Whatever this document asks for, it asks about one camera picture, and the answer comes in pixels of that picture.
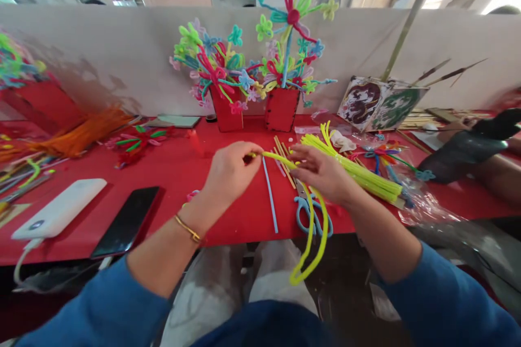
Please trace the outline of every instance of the scissors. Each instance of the scissors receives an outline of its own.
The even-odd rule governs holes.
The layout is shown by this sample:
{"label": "scissors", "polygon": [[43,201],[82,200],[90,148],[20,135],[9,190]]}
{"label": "scissors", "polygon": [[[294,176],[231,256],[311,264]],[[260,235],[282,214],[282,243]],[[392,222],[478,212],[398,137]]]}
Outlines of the scissors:
{"label": "scissors", "polygon": [[[311,194],[311,197],[313,198],[313,200],[312,200],[313,204],[310,205],[308,203],[308,197],[306,196],[306,192],[304,191],[304,184],[302,184],[302,182],[300,180],[298,180],[298,179],[295,179],[295,182],[296,182],[295,184],[296,184],[297,191],[298,191],[298,196],[295,197],[293,200],[298,203],[298,207],[297,207],[297,225],[303,232],[309,233],[309,228],[306,228],[302,224],[302,221],[300,220],[300,210],[303,208],[306,211],[306,214],[308,215],[308,220],[310,220],[311,219],[311,211],[310,211],[309,208],[312,207],[313,211],[314,211],[313,214],[315,216],[315,223],[313,225],[313,235],[316,235],[316,231],[318,230],[319,231],[319,236],[322,236],[323,235],[322,227],[321,227],[321,224],[320,224],[319,217],[317,216],[317,213],[315,211],[317,209],[320,210],[320,213],[323,216],[322,206],[320,206],[319,202],[314,200],[315,194]],[[329,232],[327,233],[327,237],[331,237],[333,235],[333,222],[331,221],[331,217],[329,215],[327,217],[329,219]]]}

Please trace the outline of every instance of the leg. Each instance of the leg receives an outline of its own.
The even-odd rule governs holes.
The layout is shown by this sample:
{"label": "leg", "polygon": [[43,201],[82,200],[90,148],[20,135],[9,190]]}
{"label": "leg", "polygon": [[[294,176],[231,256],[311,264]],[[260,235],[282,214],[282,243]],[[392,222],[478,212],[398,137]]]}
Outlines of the leg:
{"label": "leg", "polygon": [[258,270],[250,292],[250,302],[261,300],[286,301],[302,305],[317,314],[315,301],[306,285],[289,283],[289,275],[300,259],[301,253],[291,240],[260,243],[255,252],[254,265]]}
{"label": "leg", "polygon": [[245,251],[245,245],[201,250],[174,299],[161,346],[190,346],[240,310]]}

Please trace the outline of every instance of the smartphone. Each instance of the smartphone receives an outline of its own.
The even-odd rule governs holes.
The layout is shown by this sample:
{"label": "smartphone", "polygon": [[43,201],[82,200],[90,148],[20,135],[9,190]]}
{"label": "smartphone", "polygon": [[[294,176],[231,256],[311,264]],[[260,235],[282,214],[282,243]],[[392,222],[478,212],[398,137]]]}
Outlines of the smartphone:
{"label": "smartphone", "polygon": [[121,255],[132,248],[151,214],[160,187],[134,190],[91,254],[91,259]]}

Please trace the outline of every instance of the left hand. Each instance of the left hand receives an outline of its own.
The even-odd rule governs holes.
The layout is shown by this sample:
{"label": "left hand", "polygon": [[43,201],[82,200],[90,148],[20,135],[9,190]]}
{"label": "left hand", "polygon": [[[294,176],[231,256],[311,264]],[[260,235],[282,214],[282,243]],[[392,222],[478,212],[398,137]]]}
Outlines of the left hand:
{"label": "left hand", "polygon": [[[243,159],[252,152],[256,157],[246,165]],[[260,146],[243,141],[219,149],[213,157],[201,197],[210,199],[224,212],[250,185],[261,166],[262,152]]]}

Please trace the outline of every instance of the red paper vase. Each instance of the red paper vase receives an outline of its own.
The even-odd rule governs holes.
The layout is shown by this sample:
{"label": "red paper vase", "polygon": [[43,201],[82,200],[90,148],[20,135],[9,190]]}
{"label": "red paper vase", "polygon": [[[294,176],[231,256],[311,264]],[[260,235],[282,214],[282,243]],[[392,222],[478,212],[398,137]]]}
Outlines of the red paper vase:
{"label": "red paper vase", "polygon": [[268,93],[266,104],[266,128],[290,132],[293,130],[300,91],[298,89],[275,88]]}
{"label": "red paper vase", "polygon": [[[225,97],[221,97],[218,87],[214,84],[210,85],[210,93],[212,95],[213,108],[217,116],[217,125],[222,133],[237,131],[243,129],[243,114],[232,114],[230,109],[230,101]],[[238,88],[234,88],[233,93],[227,92],[232,101],[240,100],[243,95]]]}
{"label": "red paper vase", "polygon": [[70,130],[85,119],[85,113],[54,78],[24,83],[21,88],[0,91],[0,100],[50,136],[60,130]]}

